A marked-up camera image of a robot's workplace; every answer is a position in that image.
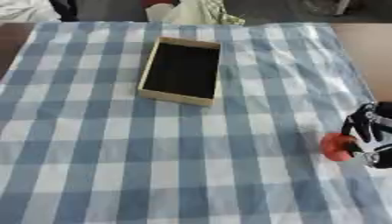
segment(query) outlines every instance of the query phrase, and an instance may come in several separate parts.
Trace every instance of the white cloth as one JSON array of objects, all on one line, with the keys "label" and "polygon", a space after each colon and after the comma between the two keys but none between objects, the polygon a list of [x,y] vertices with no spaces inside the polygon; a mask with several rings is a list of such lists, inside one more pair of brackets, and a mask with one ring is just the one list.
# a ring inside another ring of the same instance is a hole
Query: white cloth
[{"label": "white cloth", "polygon": [[175,25],[243,25],[245,20],[227,14],[222,0],[182,0],[163,22]]},{"label": "white cloth", "polygon": [[59,18],[48,0],[0,0],[0,22],[44,22]]}]

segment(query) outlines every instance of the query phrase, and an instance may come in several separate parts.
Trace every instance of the floor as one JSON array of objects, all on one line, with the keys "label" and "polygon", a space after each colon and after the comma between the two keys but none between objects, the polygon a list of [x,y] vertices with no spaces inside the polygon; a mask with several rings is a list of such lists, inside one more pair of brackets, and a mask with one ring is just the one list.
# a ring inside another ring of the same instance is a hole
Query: floor
[{"label": "floor", "polygon": [[[77,0],[80,20],[87,21],[146,21],[140,0]],[[335,23],[387,23],[390,13],[380,15],[373,6],[349,11],[345,16],[315,16],[304,7],[304,0],[224,0],[230,14],[245,18],[247,25],[273,22],[335,22]]]}]

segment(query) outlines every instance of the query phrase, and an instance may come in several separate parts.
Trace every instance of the robotic hand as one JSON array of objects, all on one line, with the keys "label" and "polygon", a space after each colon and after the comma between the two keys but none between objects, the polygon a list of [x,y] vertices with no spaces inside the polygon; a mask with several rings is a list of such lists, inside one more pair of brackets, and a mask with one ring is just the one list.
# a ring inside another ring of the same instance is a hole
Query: robotic hand
[{"label": "robotic hand", "polygon": [[368,166],[375,168],[392,168],[392,143],[375,148],[373,152],[364,152],[350,136],[354,128],[365,143],[372,138],[380,142],[383,134],[392,134],[392,102],[363,104],[345,120],[341,133],[330,133],[321,141],[326,157],[334,161],[362,157]]}]

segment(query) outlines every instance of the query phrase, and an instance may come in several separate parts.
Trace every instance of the white fabric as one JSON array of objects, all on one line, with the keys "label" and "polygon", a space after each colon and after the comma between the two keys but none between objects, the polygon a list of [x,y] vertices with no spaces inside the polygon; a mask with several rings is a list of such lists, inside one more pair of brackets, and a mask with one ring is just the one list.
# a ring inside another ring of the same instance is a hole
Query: white fabric
[{"label": "white fabric", "polygon": [[173,9],[173,5],[169,3],[157,3],[146,9],[147,18],[150,22],[162,21],[162,19]]},{"label": "white fabric", "polygon": [[0,22],[44,22],[59,18],[48,0],[0,0]]},{"label": "white fabric", "polygon": [[208,16],[208,9],[200,1],[182,1],[163,19],[174,25],[213,25],[216,21]]}]

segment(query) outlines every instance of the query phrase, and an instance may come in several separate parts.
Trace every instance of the table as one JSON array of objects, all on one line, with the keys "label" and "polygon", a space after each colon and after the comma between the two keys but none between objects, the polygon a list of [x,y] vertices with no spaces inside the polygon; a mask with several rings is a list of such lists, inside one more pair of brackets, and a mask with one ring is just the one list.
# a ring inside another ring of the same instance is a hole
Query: table
[{"label": "table", "polygon": [[333,24],[378,101],[392,101],[392,24]]},{"label": "table", "polygon": [[26,41],[34,24],[0,25],[0,79]]},{"label": "table", "polygon": [[[0,26],[0,78],[27,39],[34,24]],[[378,101],[392,101],[392,24],[332,24],[353,63]]]},{"label": "table", "polygon": [[[138,96],[162,35],[224,46],[211,107]],[[328,24],[39,24],[0,89],[6,223],[391,222],[390,173],[319,153],[372,100]]]}]

